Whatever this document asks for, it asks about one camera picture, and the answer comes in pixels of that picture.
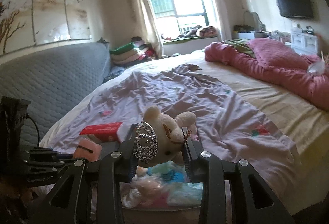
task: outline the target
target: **window sill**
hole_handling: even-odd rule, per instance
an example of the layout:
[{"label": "window sill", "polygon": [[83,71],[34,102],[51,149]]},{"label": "window sill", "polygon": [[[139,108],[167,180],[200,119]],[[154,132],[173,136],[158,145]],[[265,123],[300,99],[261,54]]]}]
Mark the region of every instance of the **window sill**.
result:
[{"label": "window sill", "polygon": [[172,45],[172,44],[180,44],[180,43],[185,43],[191,40],[198,40],[198,39],[205,39],[205,38],[214,38],[217,36],[210,36],[210,37],[187,37],[187,38],[182,38],[182,39],[178,39],[178,40],[172,40],[172,41],[168,41],[168,42],[164,42],[163,45]]}]

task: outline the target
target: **curtain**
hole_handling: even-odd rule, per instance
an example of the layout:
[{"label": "curtain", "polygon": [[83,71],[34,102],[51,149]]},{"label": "curtain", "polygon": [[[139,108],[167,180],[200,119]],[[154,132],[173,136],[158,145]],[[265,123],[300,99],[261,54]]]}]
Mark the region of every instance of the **curtain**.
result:
[{"label": "curtain", "polygon": [[231,25],[224,0],[213,0],[213,6],[217,19],[218,39],[220,41],[232,39]]},{"label": "curtain", "polygon": [[151,43],[158,58],[163,55],[163,44],[155,25],[155,15],[150,0],[132,0],[140,36],[145,43]]}]

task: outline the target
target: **bed sheet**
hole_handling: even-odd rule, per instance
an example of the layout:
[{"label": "bed sheet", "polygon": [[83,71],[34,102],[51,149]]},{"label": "bed sheet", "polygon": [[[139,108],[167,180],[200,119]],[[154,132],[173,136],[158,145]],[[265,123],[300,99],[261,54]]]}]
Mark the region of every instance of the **bed sheet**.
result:
[{"label": "bed sheet", "polygon": [[202,68],[201,74],[218,78],[230,86],[239,96],[251,103],[267,117],[297,146],[301,155],[302,173],[306,176],[323,159],[329,150],[329,113],[324,112],[291,92],[270,83],[250,78],[233,67],[206,62],[204,53],[197,52],[170,59],[151,61],[135,65],[117,78],[99,86],[81,103],[58,121],[46,134],[40,145],[47,143],[72,121],[88,105],[91,98],[104,89],[119,84],[133,71],[157,73],[170,70],[180,64],[195,64]]}]

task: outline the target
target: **stuffed animal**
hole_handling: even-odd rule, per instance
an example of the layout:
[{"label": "stuffed animal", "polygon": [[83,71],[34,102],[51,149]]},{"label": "stuffed animal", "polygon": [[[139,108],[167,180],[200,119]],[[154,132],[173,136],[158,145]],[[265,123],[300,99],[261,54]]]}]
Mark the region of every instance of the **stuffed animal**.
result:
[{"label": "stuffed animal", "polygon": [[181,149],[186,135],[183,135],[182,127],[187,127],[190,135],[195,133],[196,116],[192,112],[183,112],[175,119],[161,113],[157,106],[151,106],[146,110],[144,122],[151,126],[157,138],[157,153],[148,163],[139,161],[141,167],[153,167],[170,160],[183,165]]}]

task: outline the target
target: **tiara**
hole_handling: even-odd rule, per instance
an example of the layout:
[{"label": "tiara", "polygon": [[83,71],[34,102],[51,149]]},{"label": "tiara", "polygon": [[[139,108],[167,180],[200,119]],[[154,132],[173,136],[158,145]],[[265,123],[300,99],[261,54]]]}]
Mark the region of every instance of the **tiara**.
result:
[{"label": "tiara", "polygon": [[153,128],[146,122],[138,123],[135,128],[135,145],[133,155],[137,160],[148,164],[158,153],[158,140]]}]

